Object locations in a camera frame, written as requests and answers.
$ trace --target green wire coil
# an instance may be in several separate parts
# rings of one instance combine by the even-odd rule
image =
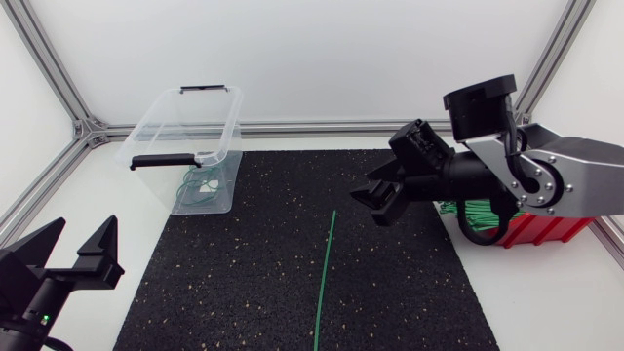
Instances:
[[[221,166],[214,166],[209,168],[198,168],[197,166],[190,166],[188,171],[182,177],[182,185],[177,189],[175,194],[177,200],[184,206],[200,206],[216,198],[218,190],[222,189],[222,186],[213,187],[211,181],[217,180],[217,177],[221,174]],[[208,192],[206,196],[194,197],[189,194],[200,194],[200,188],[207,186],[211,192]]]
[[[454,201],[440,201],[440,214],[457,215],[457,204]],[[518,218],[524,212],[522,210],[514,214],[513,219]],[[489,200],[466,201],[466,219],[468,224],[476,231],[489,230],[498,227],[498,215],[494,214],[489,207]]]

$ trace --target plastic bin handle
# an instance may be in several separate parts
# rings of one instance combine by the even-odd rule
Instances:
[[[195,155],[191,153],[181,154],[161,154],[161,155],[138,155],[133,157],[130,170],[134,171],[136,167],[152,167],[152,166],[183,166],[195,165],[198,168],[202,164],[195,161]]]

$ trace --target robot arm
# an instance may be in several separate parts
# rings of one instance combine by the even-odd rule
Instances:
[[[378,225],[390,225],[412,201],[456,201],[462,231],[480,245],[502,238],[519,208],[562,217],[624,214],[624,148],[538,124],[517,127],[509,97],[515,90],[508,75],[446,95],[453,136],[470,151],[455,153],[416,120],[390,139],[396,158],[370,172],[375,182],[352,196]],[[499,217],[493,237],[467,223],[464,202],[476,199],[490,199]]]

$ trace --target black cable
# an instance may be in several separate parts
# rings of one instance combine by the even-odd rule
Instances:
[[[516,131],[518,132],[518,135],[520,136],[520,151],[521,152],[527,151],[527,146],[528,146],[527,132],[521,129],[516,129]]]
[[[69,345],[53,337],[47,337],[43,344],[54,351],[73,351]]]
[[[472,229],[468,223],[468,219],[466,218],[466,203],[463,200],[457,201],[457,220],[459,221],[459,228],[468,240],[477,245],[488,246],[496,244],[496,242],[502,239],[502,237],[507,233],[510,219],[511,218],[505,218],[502,215],[498,217],[498,231],[494,234],[494,236],[490,237],[484,232],[481,234],[477,233]]]
[[[514,122],[514,117],[511,112],[507,112],[507,133],[503,137],[503,144],[505,146],[505,159],[507,159],[507,167],[509,171],[518,180],[520,185],[528,192],[534,193],[539,190],[539,183],[534,179],[529,178],[520,164],[520,151],[518,151],[518,129]],[[527,135],[521,132],[521,150],[527,148]]]

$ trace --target white floor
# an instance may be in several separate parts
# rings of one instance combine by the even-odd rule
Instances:
[[[258,139],[244,145],[247,150],[385,148],[387,139]],[[119,145],[91,152],[29,228],[67,219],[48,263],[67,267],[107,217],[119,219],[119,261],[126,274],[117,289],[73,293],[51,332],[75,350],[112,349],[168,217],[151,192],[113,162]],[[567,244],[504,250],[469,243],[452,215],[443,221],[502,350],[622,348],[624,271],[591,232]]]

